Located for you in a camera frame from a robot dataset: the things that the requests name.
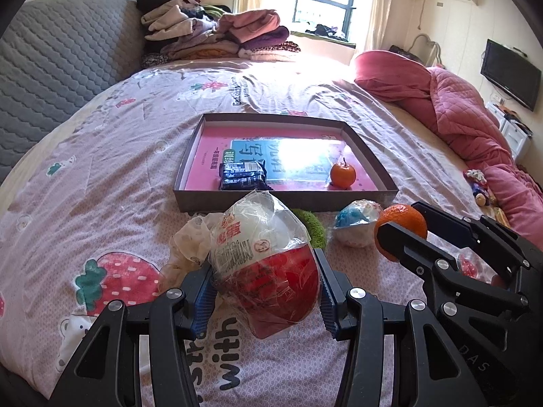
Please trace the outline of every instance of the strawberry print bed sheet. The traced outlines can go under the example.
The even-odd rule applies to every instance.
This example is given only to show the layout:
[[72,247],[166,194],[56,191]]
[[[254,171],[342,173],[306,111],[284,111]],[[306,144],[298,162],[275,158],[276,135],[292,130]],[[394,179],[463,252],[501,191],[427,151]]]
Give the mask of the strawberry print bed sheet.
[[[219,112],[346,121],[395,180],[397,202],[480,215],[444,154],[325,66],[202,61],[140,72],[56,148],[0,221],[0,361],[46,397],[110,300],[156,297],[168,240],[189,218],[173,195],[176,172],[200,115]],[[333,226],[334,214],[319,218]],[[381,300],[424,299],[420,279],[374,247],[331,240],[326,256]],[[199,400],[210,407],[333,405],[347,350],[324,329],[318,308],[288,335],[257,340],[225,304],[207,336],[186,347]],[[387,338],[382,405],[392,396],[391,347]],[[145,364],[142,394],[151,406]]]

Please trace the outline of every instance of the green strawberry leaf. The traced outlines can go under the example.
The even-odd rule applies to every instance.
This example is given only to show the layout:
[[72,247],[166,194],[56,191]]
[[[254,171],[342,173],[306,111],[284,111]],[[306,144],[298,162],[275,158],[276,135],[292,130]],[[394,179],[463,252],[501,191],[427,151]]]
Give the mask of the green strawberry leaf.
[[75,298],[79,304],[85,304],[87,312],[96,310],[96,302],[102,296],[100,284],[107,273],[96,260],[90,259],[85,263],[85,273],[75,279],[75,285],[79,288]]

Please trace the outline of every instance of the snack wrapper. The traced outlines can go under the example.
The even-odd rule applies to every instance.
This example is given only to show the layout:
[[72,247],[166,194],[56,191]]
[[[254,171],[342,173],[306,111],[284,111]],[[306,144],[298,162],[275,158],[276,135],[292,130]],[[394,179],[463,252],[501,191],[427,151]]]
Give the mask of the snack wrapper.
[[305,226],[267,191],[236,202],[211,232],[215,287],[257,338],[303,320],[320,295]]
[[336,216],[333,235],[343,245],[364,248],[374,241],[374,228],[383,208],[371,200],[355,200]]

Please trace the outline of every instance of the television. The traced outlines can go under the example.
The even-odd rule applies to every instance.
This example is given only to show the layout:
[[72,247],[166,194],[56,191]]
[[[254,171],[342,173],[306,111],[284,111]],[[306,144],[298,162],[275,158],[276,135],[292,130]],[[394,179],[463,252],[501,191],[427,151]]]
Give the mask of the television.
[[541,70],[514,50],[489,39],[481,74],[532,112],[536,108]]

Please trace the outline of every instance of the pink quilt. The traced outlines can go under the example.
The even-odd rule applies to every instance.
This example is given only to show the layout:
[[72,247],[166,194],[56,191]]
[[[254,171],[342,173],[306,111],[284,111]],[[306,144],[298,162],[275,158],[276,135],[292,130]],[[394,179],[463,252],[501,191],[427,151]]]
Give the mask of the pink quilt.
[[470,168],[481,170],[512,228],[543,249],[543,194],[515,165],[497,120],[473,85],[447,70],[426,69],[386,51],[359,55],[355,67],[360,87],[383,101],[397,103]]

